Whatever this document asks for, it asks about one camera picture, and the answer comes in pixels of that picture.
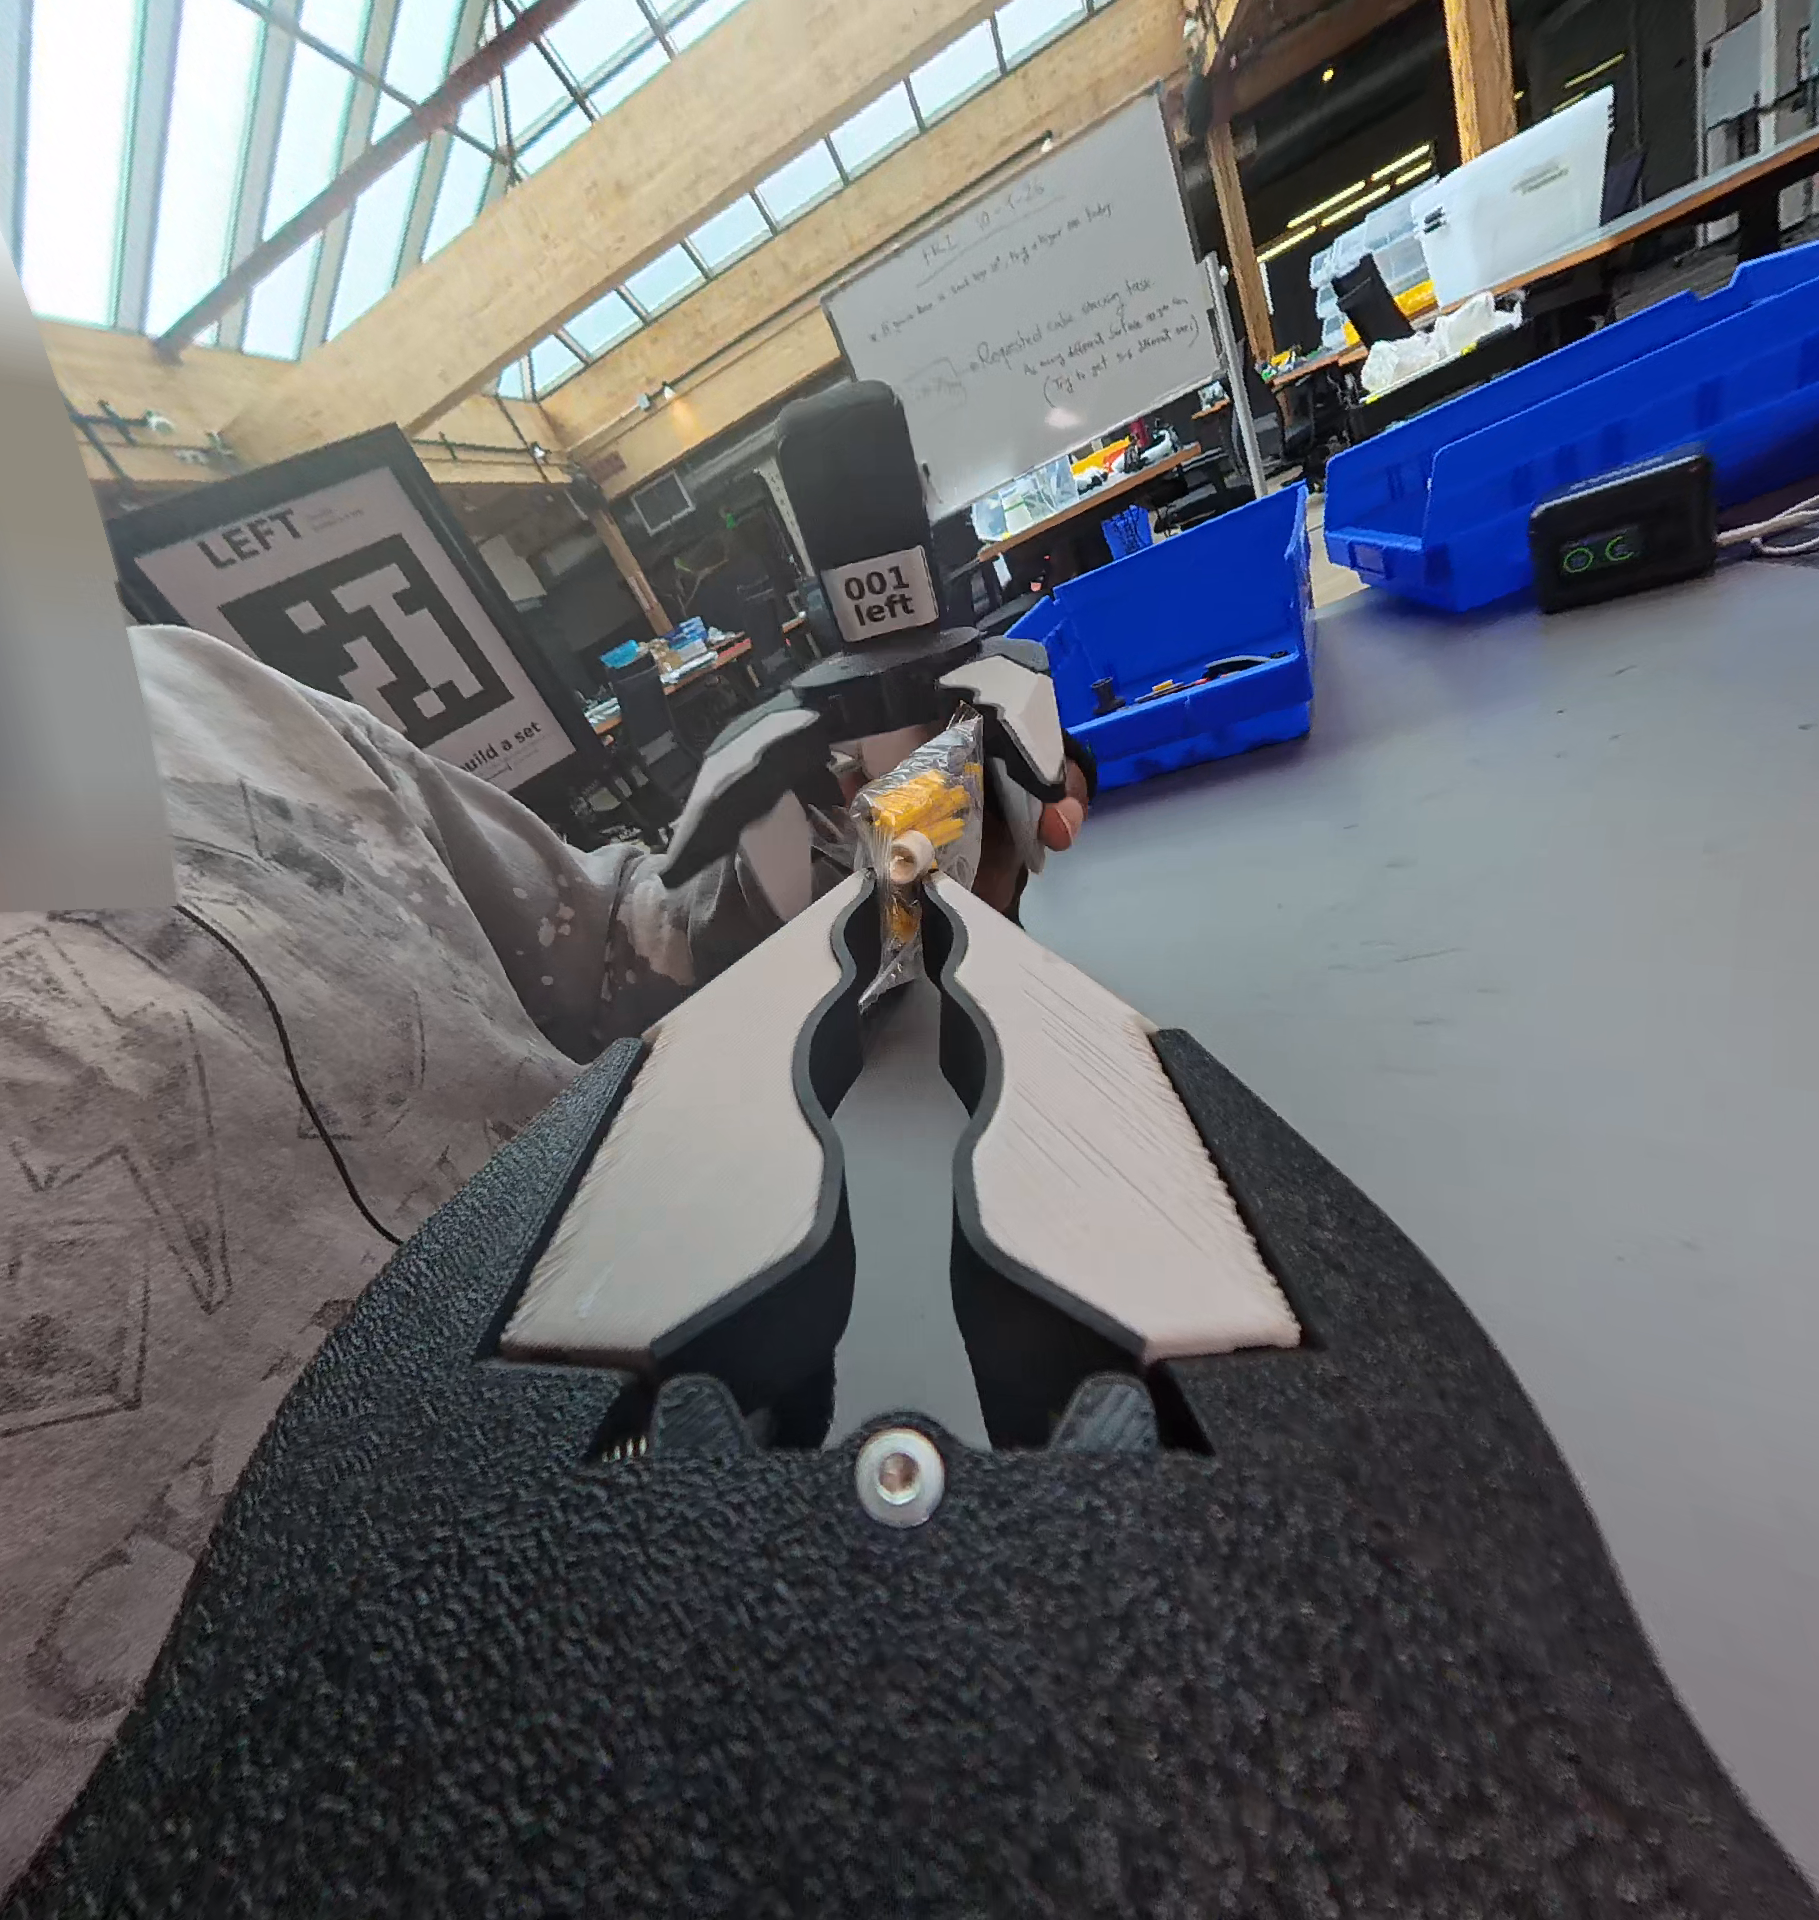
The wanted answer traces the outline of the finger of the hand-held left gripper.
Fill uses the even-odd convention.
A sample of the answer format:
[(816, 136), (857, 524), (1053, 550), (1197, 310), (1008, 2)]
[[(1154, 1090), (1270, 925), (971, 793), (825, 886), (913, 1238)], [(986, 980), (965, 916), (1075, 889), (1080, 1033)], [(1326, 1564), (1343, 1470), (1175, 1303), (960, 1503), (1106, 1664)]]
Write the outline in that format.
[(705, 747), (658, 889), (668, 899), (705, 908), (722, 881), (741, 881), (753, 908), (775, 925), (796, 920), (847, 875), (847, 753), (828, 722), (804, 702), (760, 702), (731, 722)]
[(1018, 871), (1039, 872), (1048, 853), (1036, 846), (1036, 810), (1063, 793), (1066, 746), (1045, 653), (1017, 638), (984, 640), (935, 689), (980, 722), (986, 817), (999, 819)]

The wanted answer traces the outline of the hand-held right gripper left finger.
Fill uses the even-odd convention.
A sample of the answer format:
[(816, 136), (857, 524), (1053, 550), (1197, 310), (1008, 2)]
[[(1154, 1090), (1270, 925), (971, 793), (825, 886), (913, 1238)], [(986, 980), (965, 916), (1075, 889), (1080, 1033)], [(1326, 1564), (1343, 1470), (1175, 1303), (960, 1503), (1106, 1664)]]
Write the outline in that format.
[(804, 905), (640, 1042), (501, 1329), (511, 1361), (722, 1379), (792, 1418), (831, 1387), (854, 1248), (835, 1133), (878, 965), (872, 875)]

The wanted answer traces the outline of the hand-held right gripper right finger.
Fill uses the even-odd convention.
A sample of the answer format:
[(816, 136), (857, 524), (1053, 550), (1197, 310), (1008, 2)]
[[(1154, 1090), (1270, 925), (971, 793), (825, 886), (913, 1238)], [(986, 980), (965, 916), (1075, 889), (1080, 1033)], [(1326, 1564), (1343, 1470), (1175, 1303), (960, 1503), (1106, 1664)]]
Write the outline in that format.
[(1299, 1317), (1160, 1030), (945, 875), (923, 886), (954, 1147), (951, 1306), (986, 1418), (1063, 1418), (1099, 1375), (1297, 1349)]

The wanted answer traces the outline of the small clear bag of parts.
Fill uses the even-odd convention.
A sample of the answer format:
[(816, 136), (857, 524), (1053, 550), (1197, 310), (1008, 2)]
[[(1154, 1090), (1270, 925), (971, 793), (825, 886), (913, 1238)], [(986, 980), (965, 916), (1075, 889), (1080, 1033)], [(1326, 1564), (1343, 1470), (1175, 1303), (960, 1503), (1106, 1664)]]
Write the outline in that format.
[(962, 702), (945, 731), (872, 777), (850, 804), (850, 828), (872, 875), (878, 951), (857, 1011), (923, 975), (920, 925), (926, 881), (974, 881), (986, 825), (984, 714)]

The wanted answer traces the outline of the person's left forearm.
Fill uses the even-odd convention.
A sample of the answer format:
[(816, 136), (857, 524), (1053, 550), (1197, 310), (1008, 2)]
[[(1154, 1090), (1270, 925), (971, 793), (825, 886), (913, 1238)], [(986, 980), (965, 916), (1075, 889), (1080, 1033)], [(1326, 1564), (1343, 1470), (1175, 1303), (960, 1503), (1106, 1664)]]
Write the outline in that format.
[(735, 872), (670, 889), (632, 844), (576, 849), (394, 728), (179, 626), (130, 626), (182, 904), (350, 1011), (416, 989), (432, 1018), (588, 1062), (710, 983), (758, 929)]

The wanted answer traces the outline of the grey desk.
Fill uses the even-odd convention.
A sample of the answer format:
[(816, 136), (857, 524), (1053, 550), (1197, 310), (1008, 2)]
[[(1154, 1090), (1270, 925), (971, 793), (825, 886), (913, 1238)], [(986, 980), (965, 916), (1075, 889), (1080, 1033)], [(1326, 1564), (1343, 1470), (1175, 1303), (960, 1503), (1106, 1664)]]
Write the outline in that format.
[(1215, 1045), (1311, 1348), (968, 1521), (811, 1917), (1819, 1917), (1819, 571), (1324, 626), (1033, 925)]

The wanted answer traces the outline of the small blue bin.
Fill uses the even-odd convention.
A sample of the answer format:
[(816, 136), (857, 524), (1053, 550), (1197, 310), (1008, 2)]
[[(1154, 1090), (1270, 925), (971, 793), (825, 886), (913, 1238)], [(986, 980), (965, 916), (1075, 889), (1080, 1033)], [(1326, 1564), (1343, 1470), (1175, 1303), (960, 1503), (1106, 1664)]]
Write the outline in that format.
[(1011, 634), (1045, 649), (1099, 790), (1297, 743), (1311, 728), (1314, 601), (1302, 483), (1114, 556)]

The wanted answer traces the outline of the whiteboard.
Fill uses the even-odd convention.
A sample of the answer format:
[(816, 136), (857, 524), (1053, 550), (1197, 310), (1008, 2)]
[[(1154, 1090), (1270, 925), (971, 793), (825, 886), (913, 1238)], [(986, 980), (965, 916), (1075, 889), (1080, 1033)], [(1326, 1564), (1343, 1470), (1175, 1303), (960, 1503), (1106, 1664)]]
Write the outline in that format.
[(933, 516), (1208, 385), (1214, 300), (1157, 91), (825, 295), (902, 404)]

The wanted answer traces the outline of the black framed marker sign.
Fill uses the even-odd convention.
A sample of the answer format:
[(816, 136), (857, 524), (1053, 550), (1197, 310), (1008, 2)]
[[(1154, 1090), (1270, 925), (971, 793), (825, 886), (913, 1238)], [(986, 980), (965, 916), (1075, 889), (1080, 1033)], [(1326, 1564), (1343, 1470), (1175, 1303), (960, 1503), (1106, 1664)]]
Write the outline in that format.
[(142, 620), (224, 638), (531, 808), (613, 771), (397, 422), (116, 516), (107, 544)]

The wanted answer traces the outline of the long blue bin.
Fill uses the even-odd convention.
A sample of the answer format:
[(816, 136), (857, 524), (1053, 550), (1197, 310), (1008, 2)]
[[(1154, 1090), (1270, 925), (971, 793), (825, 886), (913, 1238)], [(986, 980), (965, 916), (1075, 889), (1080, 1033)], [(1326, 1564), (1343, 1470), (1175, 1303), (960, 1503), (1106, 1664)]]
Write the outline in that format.
[(1597, 474), (1701, 449), (1737, 507), (1819, 477), (1819, 242), (1500, 373), (1326, 465), (1335, 567), (1437, 610), (1530, 583), (1525, 521)]

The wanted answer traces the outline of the black power brick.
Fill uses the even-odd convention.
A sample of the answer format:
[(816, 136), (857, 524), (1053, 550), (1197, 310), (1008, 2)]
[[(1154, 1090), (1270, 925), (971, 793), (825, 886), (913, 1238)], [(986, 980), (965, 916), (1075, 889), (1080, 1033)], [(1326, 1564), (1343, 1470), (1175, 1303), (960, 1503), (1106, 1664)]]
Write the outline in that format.
[(1700, 443), (1585, 477), (1525, 518), (1530, 586), (1540, 613), (1612, 601), (1712, 576), (1716, 504)]

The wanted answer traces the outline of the white lidded storage box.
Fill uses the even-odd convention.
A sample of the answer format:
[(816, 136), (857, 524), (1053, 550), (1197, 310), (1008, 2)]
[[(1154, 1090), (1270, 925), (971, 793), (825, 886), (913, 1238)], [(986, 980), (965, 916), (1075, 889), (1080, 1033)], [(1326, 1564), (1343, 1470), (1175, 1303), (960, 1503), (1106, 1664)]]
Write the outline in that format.
[(1412, 191), (1409, 221), (1439, 303), (1539, 267), (1601, 230), (1612, 90)]

